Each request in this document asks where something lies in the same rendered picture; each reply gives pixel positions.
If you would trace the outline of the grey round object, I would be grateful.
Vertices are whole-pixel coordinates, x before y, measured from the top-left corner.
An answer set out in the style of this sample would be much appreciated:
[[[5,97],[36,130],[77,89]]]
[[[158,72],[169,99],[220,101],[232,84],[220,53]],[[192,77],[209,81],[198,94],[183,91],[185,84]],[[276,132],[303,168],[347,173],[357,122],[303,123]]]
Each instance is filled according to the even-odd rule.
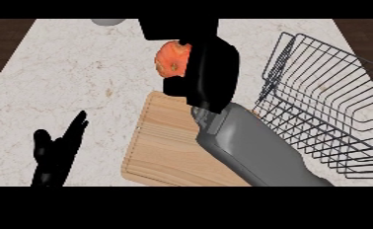
[[[126,19],[91,19],[98,26],[110,27],[122,24]]]

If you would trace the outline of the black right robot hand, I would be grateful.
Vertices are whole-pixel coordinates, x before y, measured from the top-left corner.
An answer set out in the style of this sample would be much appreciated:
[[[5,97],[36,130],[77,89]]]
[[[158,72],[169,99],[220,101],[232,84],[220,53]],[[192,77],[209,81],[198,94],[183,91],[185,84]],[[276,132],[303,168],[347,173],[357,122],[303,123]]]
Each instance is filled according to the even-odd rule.
[[[141,19],[139,23],[147,40],[179,39],[192,45],[186,76],[164,79],[164,93],[220,114],[237,91],[240,51],[217,36],[219,20]]]

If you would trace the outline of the wooden cutting board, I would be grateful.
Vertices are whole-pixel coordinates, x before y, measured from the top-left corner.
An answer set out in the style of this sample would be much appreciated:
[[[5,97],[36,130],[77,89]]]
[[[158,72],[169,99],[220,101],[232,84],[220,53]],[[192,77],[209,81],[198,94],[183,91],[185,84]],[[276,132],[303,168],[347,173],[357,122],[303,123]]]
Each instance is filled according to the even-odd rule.
[[[145,102],[125,157],[123,178],[147,186],[248,187],[195,138],[198,125],[182,97],[154,91]]]

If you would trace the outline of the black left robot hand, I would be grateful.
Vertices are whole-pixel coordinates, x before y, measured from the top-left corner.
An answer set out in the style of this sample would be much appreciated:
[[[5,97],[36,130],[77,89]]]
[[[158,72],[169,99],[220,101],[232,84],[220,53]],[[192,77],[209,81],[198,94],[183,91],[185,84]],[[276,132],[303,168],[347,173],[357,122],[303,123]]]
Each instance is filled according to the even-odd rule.
[[[38,169],[33,177],[33,187],[63,187],[74,158],[80,149],[85,130],[89,125],[86,111],[82,111],[67,131],[57,140],[45,129],[35,132],[35,159]]]

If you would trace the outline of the orange squash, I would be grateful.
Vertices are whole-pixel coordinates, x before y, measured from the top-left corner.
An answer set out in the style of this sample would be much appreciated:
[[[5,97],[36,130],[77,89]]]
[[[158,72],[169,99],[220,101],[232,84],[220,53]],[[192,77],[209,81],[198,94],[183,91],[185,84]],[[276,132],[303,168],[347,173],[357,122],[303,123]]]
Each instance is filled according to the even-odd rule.
[[[169,41],[155,57],[157,70],[164,78],[185,76],[192,45],[182,45],[178,40]]]

